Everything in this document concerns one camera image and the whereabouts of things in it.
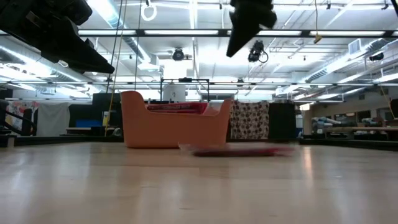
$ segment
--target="orange plastic bin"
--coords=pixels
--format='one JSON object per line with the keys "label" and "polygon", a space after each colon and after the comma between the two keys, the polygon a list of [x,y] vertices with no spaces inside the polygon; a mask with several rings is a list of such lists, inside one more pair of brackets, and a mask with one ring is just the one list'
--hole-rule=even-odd
{"label": "orange plastic bin", "polygon": [[216,115],[153,113],[136,91],[121,93],[124,143],[133,148],[178,148],[178,144],[223,145],[231,100]]}

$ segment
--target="ceiling duct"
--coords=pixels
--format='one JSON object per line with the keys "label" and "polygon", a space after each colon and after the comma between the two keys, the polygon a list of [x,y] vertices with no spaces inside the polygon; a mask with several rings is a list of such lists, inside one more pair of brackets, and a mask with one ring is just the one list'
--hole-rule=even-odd
{"label": "ceiling duct", "polygon": [[[368,45],[363,47],[363,49],[359,52],[356,52],[355,54],[350,54],[347,52],[346,54],[338,57],[336,60],[334,60],[332,63],[329,63],[328,65],[324,66],[322,65],[321,68],[316,68],[313,70],[313,72],[310,72],[310,75],[302,78],[301,80],[298,81],[298,83],[310,83],[320,77],[323,77],[325,75],[329,75],[339,69],[342,69],[358,59],[365,58],[367,56],[370,56],[371,54],[374,54],[378,50],[381,50],[385,46],[389,45],[390,43],[395,42],[395,39],[377,39],[372,42],[370,42]],[[290,93],[291,91],[295,90],[297,87],[296,86],[285,86],[285,87],[280,87],[276,90],[278,95],[281,94],[286,94]]]}
{"label": "ceiling duct", "polygon": [[[57,73],[58,75],[64,76],[75,82],[92,82],[91,79],[84,75],[73,71],[70,68],[61,66],[58,63],[52,63],[49,60],[43,58],[39,53],[33,52],[30,49],[20,45],[8,38],[0,39],[0,51],[6,52],[14,58],[18,58],[26,65],[30,65],[35,73],[47,73],[48,75]],[[103,86],[96,85],[99,90],[105,90]]]}
{"label": "ceiling duct", "polygon": [[[113,29],[130,29],[127,24],[121,19],[119,12],[116,10],[116,5],[113,0],[89,0],[88,4],[96,9],[98,14],[108,23]],[[137,43],[133,37],[122,37],[122,40],[131,48],[131,50],[138,56],[142,63],[151,63],[155,60],[155,55],[150,57],[144,49]]]}

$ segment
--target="wooden floor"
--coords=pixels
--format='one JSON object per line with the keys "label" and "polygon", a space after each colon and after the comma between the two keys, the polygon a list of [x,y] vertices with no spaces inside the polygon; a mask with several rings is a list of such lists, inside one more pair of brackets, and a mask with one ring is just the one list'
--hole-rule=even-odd
{"label": "wooden floor", "polygon": [[1,224],[397,223],[398,153],[195,158],[119,143],[0,152]]}

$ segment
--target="ceiling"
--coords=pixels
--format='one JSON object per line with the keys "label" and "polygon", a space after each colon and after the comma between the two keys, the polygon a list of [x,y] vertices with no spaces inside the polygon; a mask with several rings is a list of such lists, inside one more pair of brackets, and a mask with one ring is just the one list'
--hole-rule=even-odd
{"label": "ceiling", "polygon": [[[101,15],[98,6],[93,6],[93,2],[99,0],[89,0],[88,3],[93,8],[93,15],[89,20],[80,26],[80,29],[110,29],[104,15]],[[117,12],[122,12],[121,18],[124,18],[124,27],[129,29],[230,29],[232,28],[229,19],[229,9],[226,0],[222,0],[223,8],[220,9],[219,0],[152,0],[150,8],[146,9],[145,1],[127,0],[112,2]],[[311,0],[274,0],[275,12],[278,16],[275,29],[303,30],[310,29],[327,29],[327,30],[396,30],[398,28],[398,18],[392,5],[386,10],[384,1],[380,0],[331,0],[331,8],[327,8],[328,1],[318,0],[317,11],[315,10],[315,1]],[[146,17],[150,17],[156,7],[156,15],[150,21],[145,21],[141,15],[140,9],[145,9]],[[1,39],[10,39],[10,37],[0,37]],[[112,78],[116,75],[118,82],[159,82],[160,76],[164,71],[160,70],[142,70],[137,68],[141,62],[136,58],[136,54],[132,51],[125,41],[121,41],[120,37],[90,37],[90,40],[96,45],[97,51],[110,61],[115,46],[115,57],[117,58],[113,65],[118,67],[117,73],[112,74]],[[266,63],[249,63],[248,54],[256,40],[262,40],[266,46],[266,52],[269,59]],[[180,63],[178,66],[187,68],[186,76],[192,78],[209,78],[213,82],[236,82],[238,78],[243,78],[245,82],[264,82],[264,83],[294,83],[303,82],[305,78],[313,74],[321,68],[330,66],[339,58],[348,53],[348,44],[356,40],[356,38],[326,38],[324,37],[317,44],[314,44],[313,38],[273,38],[259,37],[252,39],[244,48],[242,48],[234,57],[228,58],[226,49],[228,45],[228,37],[138,37],[136,41],[143,51],[148,55],[154,56],[157,60],[151,63],[159,66],[165,65],[171,61],[171,55],[175,48],[182,48],[184,54],[191,55],[195,59],[197,69],[194,69],[192,59]],[[361,39],[361,45],[366,47],[375,39]],[[393,61],[396,58],[396,45],[393,40],[381,45],[385,54],[384,60],[371,62],[366,61],[368,54],[375,52],[366,52],[365,55],[357,57],[355,60],[335,67],[331,72],[322,75],[313,83],[338,83],[340,80],[355,75],[359,72],[369,70],[381,63]],[[171,69],[171,66],[165,65],[165,69]],[[352,82],[367,82],[366,80],[378,77],[378,72],[373,72],[372,77],[369,74],[361,76]],[[108,74],[90,73],[83,74],[83,78],[103,82],[107,79]],[[81,91],[83,86],[76,85]],[[159,95],[157,89],[160,88],[158,83],[153,85],[138,85],[142,88],[142,92],[149,94],[152,98]],[[316,93],[314,96],[324,95],[325,87],[317,86],[296,86],[286,90],[288,86],[246,86],[240,88],[245,91],[248,99],[253,95],[254,99],[258,99],[258,95],[264,94],[262,90],[271,90],[267,94],[278,90],[277,93],[288,95],[294,99],[294,96],[302,93]],[[134,88],[131,85],[116,85],[115,89],[123,91]],[[230,90],[231,92],[238,89],[237,86],[212,86],[212,93],[223,93],[221,89]]]}

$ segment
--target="patterned fabric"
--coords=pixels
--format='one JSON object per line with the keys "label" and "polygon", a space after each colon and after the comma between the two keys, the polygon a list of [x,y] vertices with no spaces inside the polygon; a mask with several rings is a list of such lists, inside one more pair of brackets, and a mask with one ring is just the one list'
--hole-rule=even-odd
{"label": "patterned fabric", "polygon": [[269,103],[241,103],[231,105],[232,139],[268,139]]}

